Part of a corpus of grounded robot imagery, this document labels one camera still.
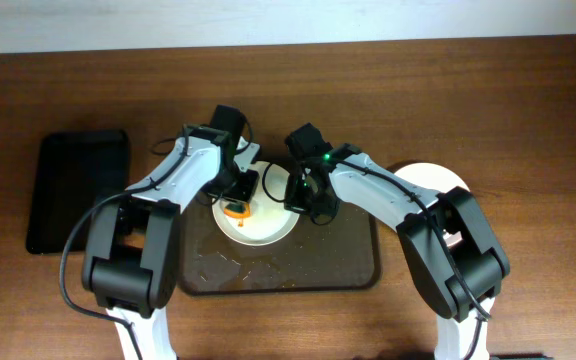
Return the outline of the orange and green sponge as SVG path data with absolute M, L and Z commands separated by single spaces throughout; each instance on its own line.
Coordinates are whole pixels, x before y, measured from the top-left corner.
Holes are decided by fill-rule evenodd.
M 244 226 L 244 220 L 251 216 L 251 208 L 248 203 L 228 202 L 223 213 L 236 221 L 237 227 Z

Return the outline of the white plate with red streaks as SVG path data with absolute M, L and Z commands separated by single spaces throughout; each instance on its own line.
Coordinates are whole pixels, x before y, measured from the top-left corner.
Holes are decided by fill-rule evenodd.
M 283 203 L 271 200 L 284 195 L 289 173 L 273 164 L 263 178 L 269 162 L 258 161 L 250 169 L 259 175 L 248 212 L 232 217 L 226 210 L 228 202 L 219 200 L 212 206 L 214 220 L 219 229 L 231 240 L 248 246 L 265 246 L 287 236 L 297 224 L 300 215 L 284 208 Z

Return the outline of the white plate with sauce smear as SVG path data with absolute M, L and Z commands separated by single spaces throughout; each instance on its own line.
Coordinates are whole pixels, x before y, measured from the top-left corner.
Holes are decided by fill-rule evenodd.
M 438 164 L 425 162 L 412 163 L 401 167 L 393 174 L 417 187 L 423 187 L 441 193 L 447 193 L 455 187 L 461 187 L 470 191 L 466 183 L 456 173 Z M 420 213 L 421 211 L 415 210 L 412 205 L 408 207 L 409 209 L 398 211 L 397 223 L 401 223 L 409 213 Z M 447 246 L 451 249 L 462 241 L 461 232 L 449 234 L 447 230 L 444 230 L 443 238 Z

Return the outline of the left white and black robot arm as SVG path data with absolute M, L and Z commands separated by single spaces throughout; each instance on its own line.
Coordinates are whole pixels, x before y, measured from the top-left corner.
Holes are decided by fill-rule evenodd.
M 126 190 L 98 201 L 80 219 L 89 226 L 82 285 L 115 325 L 127 359 L 174 359 L 166 305 L 178 277 L 182 214 L 201 192 L 243 202 L 260 147 L 241 132 L 189 126 L 162 162 Z

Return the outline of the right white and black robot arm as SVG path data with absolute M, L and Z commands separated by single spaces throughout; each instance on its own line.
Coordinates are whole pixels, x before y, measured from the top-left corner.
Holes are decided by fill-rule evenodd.
M 477 200 L 455 186 L 428 189 L 387 171 L 354 145 L 289 149 L 288 210 L 335 217 L 353 204 L 398 235 L 413 283 L 437 315 L 437 359 L 487 359 L 490 309 L 510 264 Z

